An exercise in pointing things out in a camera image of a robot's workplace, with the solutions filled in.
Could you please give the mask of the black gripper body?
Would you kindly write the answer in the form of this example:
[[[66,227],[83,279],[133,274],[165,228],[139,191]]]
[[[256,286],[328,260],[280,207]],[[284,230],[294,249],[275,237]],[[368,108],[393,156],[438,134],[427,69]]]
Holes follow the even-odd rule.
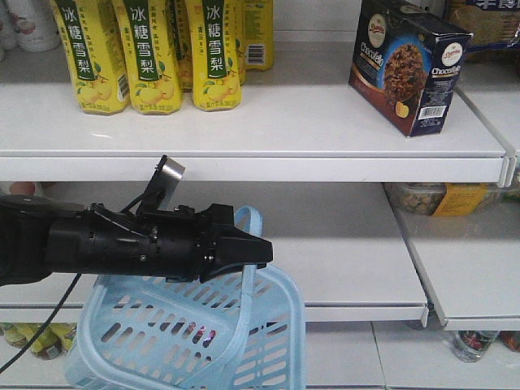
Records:
[[[272,243],[237,228],[229,205],[213,203],[200,212],[184,205],[170,211],[140,206],[137,218],[148,229],[138,275],[205,283],[273,260]]]

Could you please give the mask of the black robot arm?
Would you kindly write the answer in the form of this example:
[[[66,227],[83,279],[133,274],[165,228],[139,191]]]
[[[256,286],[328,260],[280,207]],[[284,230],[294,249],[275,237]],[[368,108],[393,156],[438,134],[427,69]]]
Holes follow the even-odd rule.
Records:
[[[196,212],[113,212],[42,197],[1,198],[1,284],[32,284],[57,273],[166,277],[202,283],[265,267],[270,241],[236,227],[232,206]]]

